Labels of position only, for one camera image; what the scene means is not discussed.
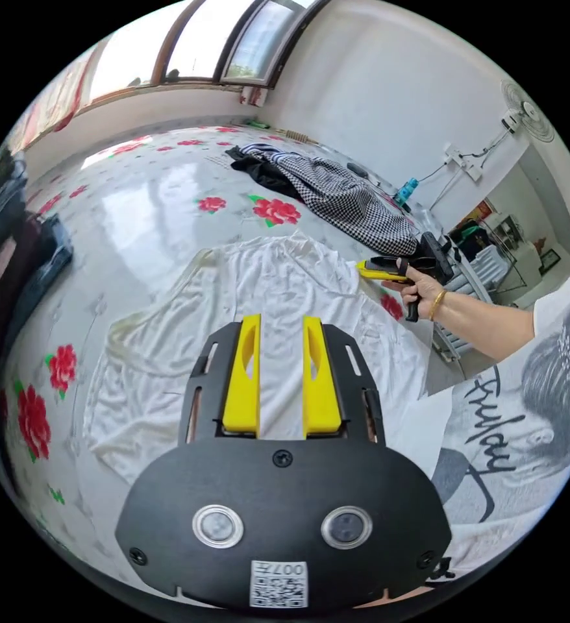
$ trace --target blue bottle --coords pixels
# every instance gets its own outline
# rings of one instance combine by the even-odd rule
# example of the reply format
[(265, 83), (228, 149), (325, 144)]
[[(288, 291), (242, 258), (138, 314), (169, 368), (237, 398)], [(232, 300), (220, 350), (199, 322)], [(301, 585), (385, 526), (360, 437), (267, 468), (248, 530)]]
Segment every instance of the blue bottle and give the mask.
[(412, 177), (396, 194), (395, 202), (402, 207), (413, 194), (413, 191), (418, 187), (419, 182)]

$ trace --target power cord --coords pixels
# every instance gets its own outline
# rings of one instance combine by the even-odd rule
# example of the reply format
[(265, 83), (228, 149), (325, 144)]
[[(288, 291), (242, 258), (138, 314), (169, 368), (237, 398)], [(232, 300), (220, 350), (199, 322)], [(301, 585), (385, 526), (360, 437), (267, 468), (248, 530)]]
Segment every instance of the power cord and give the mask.
[(427, 175), (426, 177), (422, 177), (421, 180), (417, 180), (417, 181), (419, 183), (424, 182), (425, 180), (429, 179), (433, 175), (436, 175), (443, 167), (447, 167), (447, 162), (444, 162), (443, 164), (441, 164), (441, 166), (438, 169), (433, 170), (433, 172), (431, 172), (431, 174)]
[(484, 150), (479, 153), (479, 154), (460, 154), (460, 156), (462, 158), (485, 158), (487, 157), (487, 155), (494, 150), (494, 148), (496, 148), (496, 146), (498, 146), (498, 144), (500, 144), (500, 142), (505, 139), (505, 137), (507, 137), (508, 135), (508, 129), (503, 130), (500, 134), (498, 134), (495, 138), (493, 138), (493, 140), (491, 141), (491, 143), (489, 144), (488, 147), (485, 147)]
[[(493, 151), (499, 146), (499, 144), (501, 143), (501, 141), (503, 139), (505, 139), (507, 136), (509, 135), (508, 130), (504, 130), (502, 133), (498, 134), (490, 143), (490, 145), (488, 147), (486, 147), (482, 153), (480, 154), (460, 154), (460, 156), (462, 158), (484, 158), (482, 161), (482, 167), (484, 167), (484, 163), (488, 160), (489, 156), (491, 155), (491, 153), (493, 153)], [(440, 171), (445, 165), (442, 165), (441, 167), (439, 167), (434, 173), (431, 173), (430, 175), (434, 175), (435, 173), (437, 173), (438, 171)], [(429, 210), (432, 211), (433, 207), (439, 203), (441, 197), (445, 194), (445, 191), (447, 191), (447, 189), (449, 188), (449, 186), (452, 184), (452, 182), (454, 181), (454, 179), (456, 179), (456, 176), (460, 173), (462, 169), (457, 169), (456, 172), (454, 173), (454, 175), (450, 178), (450, 180), (448, 181), (448, 183), (446, 183), (446, 185), (443, 187), (443, 190), (441, 190), (441, 192), (438, 194), (438, 196), (436, 197), (436, 199), (430, 204), (430, 208)]]
[(428, 208), (430, 210), (430, 212), (432, 212), (433, 207), (435, 207), (435, 205), (437, 205), (437, 203), (439, 203), (439, 200), (441, 199), (441, 197), (445, 194), (445, 191), (449, 188), (450, 184), (456, 179), (456, 177), (458, 176), (458, 174), (460, 173), (460, 171), (462, 171), (462, 169), (457, 169), (456, 172), (454, 173), (454, 175), (450, 178), (450, 180), (448, 181), (448, 183), (446, 183), (446, 185), (444, 185), (443, 190), (441, 190), (441, 192), (438, 194), (438, 196), (436, 197), (436, 199), (430, 204), (430, 208)]

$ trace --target hand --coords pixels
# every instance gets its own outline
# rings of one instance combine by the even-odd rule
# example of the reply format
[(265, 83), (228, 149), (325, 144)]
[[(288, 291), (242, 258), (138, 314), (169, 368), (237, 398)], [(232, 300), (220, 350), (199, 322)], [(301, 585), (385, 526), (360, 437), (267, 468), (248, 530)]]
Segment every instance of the hand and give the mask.
[[(401, 262), (402, 260), (397, 260), (397, 265), (400, 266)], [(412, 266), (409, 266), (406, 270), (406, 277), (415, 285), (406, 286), (393, 281), (383, 281), (382, 286), (389, 290), (399, 292), (402, 295), (402, 300), (406, 307), (408, 307), (409, 303), (414, 303), (417, 300), (417, 295), (419, 295), (421, 297), (417, 308), (419, 310), (419, 317), (429, 320), (432, 303), (434, 303), (436, 297), (443, 291), (443, 286), (436, 279), (420, 273)]]

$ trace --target gold bracelet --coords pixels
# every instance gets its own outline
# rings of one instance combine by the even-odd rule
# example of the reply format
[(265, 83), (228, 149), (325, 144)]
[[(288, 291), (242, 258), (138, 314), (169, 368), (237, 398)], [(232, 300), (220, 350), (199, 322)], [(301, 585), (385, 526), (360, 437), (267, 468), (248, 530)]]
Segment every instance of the gold bracelet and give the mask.
[(441, 290), (434, 299), (434, 303), (432, 303), (432, 307), (430, 307), (430, 313), (428, 314), (428, 318), (431, 322), (434, 322), (434, 313), (438, 309), (439, 305), (443, 302), (445, 295), (447, 294), (447, 290)]

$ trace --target picture frame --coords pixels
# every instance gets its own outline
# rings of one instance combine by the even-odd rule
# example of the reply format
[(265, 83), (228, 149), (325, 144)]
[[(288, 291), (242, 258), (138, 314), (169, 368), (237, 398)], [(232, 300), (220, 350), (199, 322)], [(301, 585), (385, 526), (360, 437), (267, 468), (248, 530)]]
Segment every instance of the picture frame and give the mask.
[(480, 203), (478, 203), (475, 208), (473, 208), (459, 223), (456, 227), (460, 227), (464, 225), (468, 220), (481, 222), (487, 216), (490, 216), (493, 212), (496, 212), (496, 209), (493, 207), (493, 204), (488, 199), (482, 199)]
[(553, 249), (549, 249), (540, 256), (540, 261), (540, 274), (544, 275), (560, 261), (560, 256)]

